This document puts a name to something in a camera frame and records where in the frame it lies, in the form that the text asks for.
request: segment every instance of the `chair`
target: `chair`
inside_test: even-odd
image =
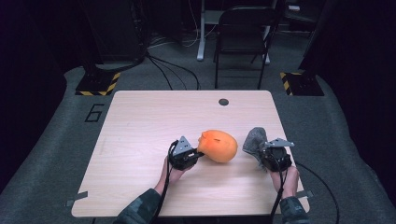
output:
[[[257,86],[257,89],[260,89],[265,60],[278,19],[278,13],[271,7],[231,7],[221,14],[214,56],[215,89],[218,88],[220,54],[254,55],[251,63],[260,55],[262,69]],[[266,26],[270,27],[270,31],[264,37],[263,30]]]

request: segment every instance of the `cable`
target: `cable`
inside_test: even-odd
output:
[[[276,195],[276,199],[275,199],[275,202],[274,202],[274,206],[273,206],[273,209],[272,209],[271,215],[270,215],[271,223],[274,223],[275,212],[276,212],[277,206],[279,205],[280,199],[282,198],[283,186],[285,185],[286,177],[288,176],[288,169],[286,170],[285,178],[283,178],[282,171],[280,170],[279,162],[275,158],[274,154],[271,153],[270,156],[276,162],[276,166],[277,166],[277,170],[279,171],[279,178],[280,178],[280,187],[279,187],[279,190],[277,191],[277,195]]]
[[[317,179],[320,180],[320,182],[322,182],[322,184],[324,185],[324,187],[326,187],[326,189],[329,191],[330,195],[332,196],[332,200],[334,201],[335,210],[336,210],[336,213],[337,213],[337,214],[336,214],[335,223],[338,224],[339,221],[340,221],[340,209],[339,209],[339,207],[338,207],[338,202],[335,200],[335,196],[334,196],[334,194],[332,193],[332,191],[330,190],[329,186],[326,184],[326,182],[324,182],[324,180],[323,180],[319,175],[317,175],[317,174],[316,174],[315,172],[313,172],[311,169],[307,168],[306,166],[302,165],[301,163],[299,163],[299,162],[297,162],[297,161],[295,161],[295,163],[296,163],[297,165],[299,165],[299,166],[302,166],[303,168],[305,168],[305,170],[309,171],[311,174],[313,174],[314,176],[316,176]]]
[[[172,152],[175,150],[177,143],[178,141],[176,140],[171,144],[171,146],[168,149],[168,156],[166,157],[166,178],[165,178],[165,185],[163,187],[163,195],[161,195],[161,199],[160,202],[158,203],[157,210],[155,211],[154,216],[151,218],[150,224],[153,223],[154,220],[158,217],[161,208],[163,207],[163,201],[165,199],[166,191],[168,190],[168,185],[169,185],[169,176],[173,170],[173,167],[171,168],[171,170],[169,170],[169,157],[172,156]]]
[[[156,44],[154,46],[150,46],[148,48],[149,49],[153,49],[153,48],[157,48],[157,47],[160,47],[162,45],[168,45],[168,44],[176,44],[176,41],[163,42],[163,43],[160,43],[160,44]]]
[[[198,40],[199,40],[199,34],[198,34],[198,25],[197,25],[197,21],[195,20],[194,14],[192,12],[192,7],[191,7],[191,0],[189,0],[189,7],[190,7],[190,12],[191,12],[191,16],[192,16],[192,20],[194,21],[194,25],[195,25],[195,31],[196,31],[196,36],[195,39],[192,41],[191,44],[189,45],[183,45],[183,47],[191,47],[192,45],[194,45]]]
[[[165,39],[166,39],[166,37],[164,37],[164,36],[159,36],[159,35],[155,36],[155,39],[154,38],[151,39],[151,41],[149,43],[149,45],[150,45],[149,48],[156,47],[157,43],[162,44],[161,41],[165,40]]]
[[[166,76],[165,72],[161,69],[160,66],[158,66],[158,64],[156,64],[156,63],[154,62],[154,60],[152,60],[151,57],[148,56],[148,58],[149,58],[149,60],[150,60],[156,67],[158,67],[158,69],[161,70],[161,72],[163,73],[163,76],[164,76],[165,79],[166,79],[166,82],[168,83],[169,88],[170,88],[171,91],[172,91],[172,90],[173,90],[172,85],[171,85],[171,83],[169,82],[169,79],[168,79],[168,77]]]
[[[149,59],[150,59],[150,60],[151,60],[162,72],[163,72],[163,75],[165,76],[166,80],[168,81],[168,85],[169,85],[169,87],[171,88],[171,90],[172,90],[172,87],[171,87],[171,84],[170,84],[168,78],[166,77],[164,71],[158,66],[158,64],[156,64],[156,63],[154,62],[154,60],[155,60],[155,61],[158,61],[158,62],[161,62],[161,63],[167,63],[167,64],[170,64],[170,65],[173,65],[174,67],[180,68],[180,69],[182,69],[182,70],[184,70],[184,71],[190,73],[190,74],[195,78],[195,81],[196,81],[196,90],[200,90],[200,89],[201,89],[201,83],[199,82],[198,77],[197,77],[191,70],[189,70],[189,69],[187,69],[187,68],[185,68],[185,67],[179,66],[179,65],[177,65],[177,64],[169,63],[169,62],[167,62],[167,61],[164,61],[164,60],[162,60],[162,59],[160,59],[160,58],[157,58],[157,57],[155,57],[155,56],[150,55],[149,53],[147,53],[146,57],[148,57],[148,58],[149,58]]]
[[[220,11],[223,11],[223,10],[224,10],[224,0],[221,1],[221,7],[220,7]],[[206,38],[207,36],[209,36],[209,35],[215,30],[216,27],[217,27],[217,25],[214,25],[214,26],[212,27],[212,29],[211,29],[209,32],[207,32],[207,34],[205,35],[205,38]]]
[[[187,90],[186,84],[183,82],[183,80],[181,80],[180,76],[178,76],[178,75],[175,73],[174,70],[172,70],[170,67],[166,66],[166,65],[163,64],[162,62],[158,62],[158,63],[160,63],[162,66],[164,66],[164,67],[167,68],[169,71],[171,71],[171,72],[175,75],[175,77],[177,77],[178,80],[180,80],[181,84],[183,84],[184,90],[185,90],[185,91]]]

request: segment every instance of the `tabletop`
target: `tabletop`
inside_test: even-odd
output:
[[[255,127],[263,127],[269,141],[287,139],[269,91],[117,91],[78,191],[88,197],[75,201],[72,215],[117,216],[155,187],[171,143],[185,136],[197,147],[207,130],[232,135],[235,157],[227,163],[200,158],[169,186],[160,217],[270,214],[276,199],[271,177],[242,150]],[[307,199],[300,201],[308,211]]]

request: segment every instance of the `person's hand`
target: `person's hand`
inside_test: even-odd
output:
[[[163,171],[161,172],[160,180],[158,181],[157,185],[154,188],[160,195],[163,194],[163,188],[165,186],[167,164],[168,164],[168,157],[165,157],[163,161]],[[191,168],[192,167],[189,167],[183,171],[172,169],[171,174],[169,175],[169,184],[176,183],[183,176],[183,174],[186,173],[186,171],[190,170]]]
[[[279,172],[270,171],[270,175],[273,179],[274,188],[276,192],[278,192],[280,188]],[[285,184],[283,185],[282,199],[288,198],[290,196],[296,196],[299,177],[300,173],[295,166],[291,166],[288,168],[288,175],[286,176]]]

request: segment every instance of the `orange object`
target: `orange object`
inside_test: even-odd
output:
[[[216,162],[227,162],[233,159],[238,149],[236,140],[223,131],[208,130],[198,139],[197,151],[203,152]]]

